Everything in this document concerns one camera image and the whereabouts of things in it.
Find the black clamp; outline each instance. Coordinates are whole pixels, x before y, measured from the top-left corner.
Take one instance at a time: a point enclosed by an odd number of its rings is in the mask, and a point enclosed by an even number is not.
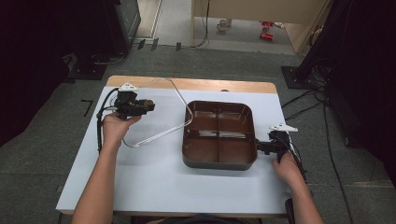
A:
[[[120,119],[146,115],[154,110],[155,104],[151,100],[136,100],[136,96],[134,91],[119,91],[114,106],[120,113]]]
[[[257,150],[263,151],[265,155],[277,154],[277,162],[280,162],[283,154],[290,150],[290,139],[287,132],[271,131],[268,133],[270,142],[256,140]]]

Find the person's left hand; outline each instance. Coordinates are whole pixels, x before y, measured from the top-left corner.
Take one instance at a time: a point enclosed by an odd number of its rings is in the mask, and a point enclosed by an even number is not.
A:
[[[142,117],[130,117],[128,119],[119,119],[119,113],[113,112],[103,119],[103,145],[111,148],[119,148],[122,138],[128,132],[131,125],[138,122]]]

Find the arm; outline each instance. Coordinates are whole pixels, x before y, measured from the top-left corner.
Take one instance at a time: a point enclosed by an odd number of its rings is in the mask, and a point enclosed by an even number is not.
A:
[[[129,126],[138,122],[140,118],[132,117],[121,120],[118,118],[117,112],[105,116],[102,151],[78,200],[72,223],[111,223],[117,153],[121,139],[128,131]]]
[[[273,161],[273,166],[276,173],[290,186],[296,223],[323,223],[323,219],[312,200],[311,192],[305,184],[291,153],[285,153],[280,163]]]

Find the floor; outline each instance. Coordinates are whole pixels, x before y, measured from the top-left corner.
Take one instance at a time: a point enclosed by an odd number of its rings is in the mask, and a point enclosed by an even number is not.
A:
[[[182,46],[191,46],[191,1],[163,0],[140,0],[142,24],[139,27],[137,40],[147,39],[148,43],[152,39],[158,38],[158,44],[175,46],[181,43]],[[154,14],[158,13],[159,20],[155,25],[152,20]],[[194,43],[200,44],[205,36],[205,18],[194,19]],[[263,53],[283,53],[295,54],[290,44],[289,38],[284,28],[272,26],[265,33],[273,35],[272,40],[261,39],[262,24],[259,21],[238,21],[233,20],[232,26],[228,27],[224,33],[218,31],[219,19],[209,18],[207,20],[208,40],[201,46],[202,49],[226,49],[238,51],[251,51]],[[146,38],[140,33],[154,27],[152,35]],[[309,51],[307,46],[300,53],[305,55]]]

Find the person's right hand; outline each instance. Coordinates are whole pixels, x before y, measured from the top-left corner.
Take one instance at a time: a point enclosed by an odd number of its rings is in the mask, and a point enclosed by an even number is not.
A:
[[[276,173],[292,187],[293,184],[304,182],[300,169],[290,152],[285,153],[280,160],[272,161]]]
[[[118,149],[121,140],[129,129],[129,126],[138,122],[142,117],[130,117],[128,119],[119,119],[120,113],[113,112],[103,119],[103,145]]]

